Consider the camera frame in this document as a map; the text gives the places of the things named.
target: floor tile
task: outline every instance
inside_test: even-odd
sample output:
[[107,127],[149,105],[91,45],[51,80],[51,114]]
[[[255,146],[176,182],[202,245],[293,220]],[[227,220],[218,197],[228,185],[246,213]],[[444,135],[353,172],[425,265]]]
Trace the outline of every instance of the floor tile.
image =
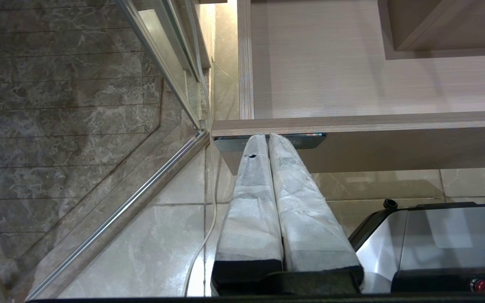
[[485,168],[441,169],[447,197],[485,197]]
[[[63,291],[60,298],[177,297],[204,237],[204,206],[150,205]],[[203,296],[203,254],[189,295]]]
[[313,174],[327,200],[442,197],[439,170]]
[[[444,203],[443,198],[424,199],[395,199],[398,207],[414,207],[431,203]],[[383,209],[383,199],[354,200],[354,201],[327,201],[336,219],[342,225],[345,236],[349,237],[352,232],[375,211]]]
[[[205,246],[205,295],[210,297],[211,295],[211,273],[212,265],[214,263],[214,255],[216,254],[216,245],[218,242],[218,236],[222,228],[222,222],[227,213],[229,205],[217,205],[218,213],[216,219],[216,225],[214,226],[211,237],[207,241]],[[205,230],[206,232],[210,228],[214,214],[213,205],[207,205],[205,209]]]
[[152,203],[160,205],[203,204],[205,201],[205,149],[200,151],[162,189]]
[[446,198],[446,202],[454,203],[454,202],[475,202],[478,205],[485,205],[485,197],[454,197],[454,198]]

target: metal rail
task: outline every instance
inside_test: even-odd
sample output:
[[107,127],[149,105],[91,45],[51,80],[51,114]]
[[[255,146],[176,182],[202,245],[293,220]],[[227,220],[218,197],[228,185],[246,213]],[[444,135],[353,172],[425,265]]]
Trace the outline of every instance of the metal rail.
[[127,16],[127,21],[130,23],[131,27],[134,29],[138,39],[141,41],[146,50],[151,54],[151,58],[158,70],[164,75],[168,86],[171,91],[175,94],[175,97],[181,103],[183,110],[187,113],[188,117],[192,121],[192,124],[196,129],[200,129],[200,119],[196,116],[196,113],[192,110],[190,103],[187,100],[187,94],[181,90],[179,85],[174,85],[175,77],[171,74],[168,69],[168,65],[160,55],[160,49],[158,48],[154,38],[148,31],[140,13],[136,9],[136,6],[131,0],[115,0],[115,3],[123,10],[125,16]]

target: marble tile wall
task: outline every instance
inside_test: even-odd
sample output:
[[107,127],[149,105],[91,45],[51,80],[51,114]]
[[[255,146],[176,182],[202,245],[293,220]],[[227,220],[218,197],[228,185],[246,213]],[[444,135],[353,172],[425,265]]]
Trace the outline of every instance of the marble tile wall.
[[181,123],[164,86],[113,2],[0,0],[0,277],[7,288],[154,148],[143,142],[160,124],[158,142]]
[[214,119],[237,120],[240,119],[240,111],[236,0],[216,4],[214,36]]

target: black strip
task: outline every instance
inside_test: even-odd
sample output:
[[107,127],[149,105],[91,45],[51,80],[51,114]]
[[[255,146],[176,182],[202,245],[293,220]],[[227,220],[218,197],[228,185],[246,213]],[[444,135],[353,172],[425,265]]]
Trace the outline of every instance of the black strip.
[[447,268],[400,271],[394,275],[391,292],[467,292],[474,279],[485,280],[485,268]]
[[362,266],[317,272],[280,272],[264,278],[262,295],[356,295],[360,293],[354,272]]
[[218,295],[255,295],[258,284],[269,274],[282,271],[280,260],[215,261],[211,287]]
[[485,294],[477,293],[403,293],[394,295],[335,296],[246,296],[216,298],[95,298],[49,299],[29,303],[485,303]]

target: tile grout line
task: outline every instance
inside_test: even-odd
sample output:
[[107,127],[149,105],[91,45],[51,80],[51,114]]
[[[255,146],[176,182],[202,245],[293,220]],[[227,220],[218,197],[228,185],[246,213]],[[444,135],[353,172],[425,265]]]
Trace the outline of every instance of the tile grout line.
[[159,75],[141,75],[137,77],[93,77],[89,79],[64,79],[64,80],[45,80],[45,81],[8,81],[8,82],[0,82],[0,86],[2,84],[15,84],[15,83],[45,83],[45,82],[77,82],[77,81],[94,81],[94,80],[113,80],[113,79],[137,79],[141,77],[162,77],[161,74]]
[[[208,188],[208,172],[207,172],[207,149],[206,146],[204,151],[204,160],[203,160],[203,194],[204,194],[204,206],[203,206],[203,239],[205,239],[207,227],[205,226],[207,223],[207,188]],[[203,297],[205,297],[205,284],[207,281],[207,243],[203,246]]]
[[124,54],[124,53],[144,53],[145,50],[126,50],[123,52],[103,52],[103,53],[64,53],[64,54],[36,54],[30,56],[5,56],[0,57],[0,60],[3,59],[16,59],[16,58],[44,58],[44,57],[71,57],[71,56],[86,56],[89,54]]
[[100,6],[114,6],[115,4],[101,5],[75,5],[75,6],[54,6],[49,8],[1,8],[0,11],[25,11],[25,10],[55,10],[58,8],[97,8]]
[[27,107],[24,109],[0,109],[0,112],[13,112],[13,111],[49,111],[52,109],[96,109],[98,107],[121,107],[121,106],[144,106],[144,105],[159,105],[157,103],[130,103],[130,104],[107,104],[107,105],[84,105],[84,106],[59,106],[59,107]]
[[446,203],[445,184],[443,183],[443,175],[441,174],[441,169],[438,169],[438,170],[439,170],[439,182],[441,183],[443,199],[445,199],[445,203]]
[[[396,200],[436,200],[446,198],[485,198],[485,196],[445,196],[445,197],[417,197],[417,198],[394,198]],[[362,199],[325,199],[326,202],[358,202],[384,200],[385,198],[362,198]],[[229,205],[229,202],[219,202],[218,205]]]
[[19,136],[19,137],[0,137],[0,139],[54,138],[54,137],[78,137],[78,136],[109,136],[109,135],[138,135],[138,134],[150,134],[150,132],[139,132],[139,133],[109,133],[109,134],[82,134],[82,135]]
[[131,29],[131,27],[97,27],[91,29],[62,29],[51,31],[23,31],[23,32],[0,32],[0,35],[14,35],[14,34],[27,34],[27,33],[48,33],[48,32],[71,32],[71,31],[95,31],[100,29]]
[[151,205],[151,207],[179,207],[179,206],[189,206],[189,205],[198,205],[203,206],[203,203],[167,203],[162,205]]

